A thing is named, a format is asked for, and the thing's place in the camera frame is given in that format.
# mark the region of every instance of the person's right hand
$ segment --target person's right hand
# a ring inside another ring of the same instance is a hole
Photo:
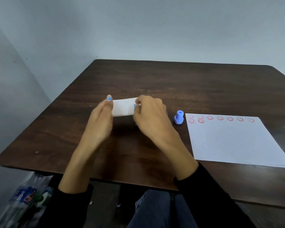
[[[140,95],[136,100],[134,121],[141,132],[150,138],[163,152],[182,143],[178,132],[173,128],[166,106],[159,98]]]

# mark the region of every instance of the hand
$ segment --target hand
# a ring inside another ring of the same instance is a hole
[[[108,95],[92,111],[78,148],[92,153],[110,136],[113,127],[113,99]]]
[[[182,144],[178,132],[173,128],[168,118],[166,106],[161,99],[141,95],[135,103],[134,121],[141,132],[150,138],[157,147],[165,152],[171,146]]]

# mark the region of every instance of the fingernail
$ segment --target fingernail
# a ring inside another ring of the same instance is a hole
[[[112,101],[112,96],[111,95],[107,96],[107,101]]]

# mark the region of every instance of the wooden table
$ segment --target wooden table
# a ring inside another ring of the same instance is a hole
[[[107,94],[161,98],[185,113],[260,117],[285,152],[285,76],[271,66],[95,60],[0,154],[0,165],[63,173]],[[192,152],[186,123],[175,125]],[[114,118],[91,177],[175,190],[173,170],[131,116]],[[285,207],[285,168],[201,161],[233,199]]]

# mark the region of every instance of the white wall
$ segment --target white wall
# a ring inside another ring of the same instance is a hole
[[[0,153],[50,100],[0,30]],[[30,172],[0,167],[0,212]]]
[[[0,27],[51,100],[97,56],[285,74],[285,0],[0,0]]]

